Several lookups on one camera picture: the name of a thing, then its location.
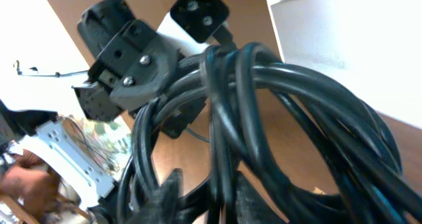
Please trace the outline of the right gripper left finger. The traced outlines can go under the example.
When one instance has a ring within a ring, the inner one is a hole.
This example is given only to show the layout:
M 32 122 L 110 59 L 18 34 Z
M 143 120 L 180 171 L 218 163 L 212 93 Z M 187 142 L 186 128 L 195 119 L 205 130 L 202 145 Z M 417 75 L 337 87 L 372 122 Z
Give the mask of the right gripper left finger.
M 182 178 L 182 170 L 174 169 L 159 189 L 153 191 L 151 199 L 126 224 L 175 223 Z

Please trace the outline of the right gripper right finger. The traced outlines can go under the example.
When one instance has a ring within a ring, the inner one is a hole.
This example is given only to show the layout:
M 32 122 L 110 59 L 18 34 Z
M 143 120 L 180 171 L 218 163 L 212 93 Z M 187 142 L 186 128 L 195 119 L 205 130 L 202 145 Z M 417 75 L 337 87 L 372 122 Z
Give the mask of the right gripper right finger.
M 286 224 L 265 202 L 248 179 L 238 171 L 235 182 L 238 224 Z

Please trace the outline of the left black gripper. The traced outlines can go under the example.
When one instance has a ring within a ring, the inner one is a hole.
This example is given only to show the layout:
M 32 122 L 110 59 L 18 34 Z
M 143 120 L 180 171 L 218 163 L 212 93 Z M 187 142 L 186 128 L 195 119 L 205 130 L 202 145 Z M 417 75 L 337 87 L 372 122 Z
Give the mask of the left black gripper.
M 145 21 L 126 0 L 103 0 L 86 9 L 77 30 L 95 61 L 75 93 L 84 115 L 110 122 L 122 112 L 133 117 L 154 105 L 151 132 L 178 138 L 200 114 L 205 96 L 175 108 L 169 104 L 200 86 L 200 54 L 184 56 Z

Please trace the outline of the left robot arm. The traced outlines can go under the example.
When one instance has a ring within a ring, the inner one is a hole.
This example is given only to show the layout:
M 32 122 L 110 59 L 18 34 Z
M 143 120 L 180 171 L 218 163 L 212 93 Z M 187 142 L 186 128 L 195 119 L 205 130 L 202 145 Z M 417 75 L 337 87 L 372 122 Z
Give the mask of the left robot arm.
M 180 196 L 176 171 L 158 184 L 150 159 L 159 133 L 177 138 L 205 104 L 201 92 L 185 98 L 208 38 L 229 14 L 225 4 L 177 0 L 152 29 L 125 0 L 103 0 L 86 9 L 77 29 L 95 62 L 90 69 L 54 75 L 22 74 L 22 88 L 1 100 L 1 143 L 33 138 L 32 152 L 61 175 L 101 223 L 192 223 L 208 210 L 208 181 Z M 133 154 L 121 181 L 107 175 L 65 130 L 47 91 L 84 77 L 74 88 L 86 118 L 110 122 L 128 111 L 135 118 Z

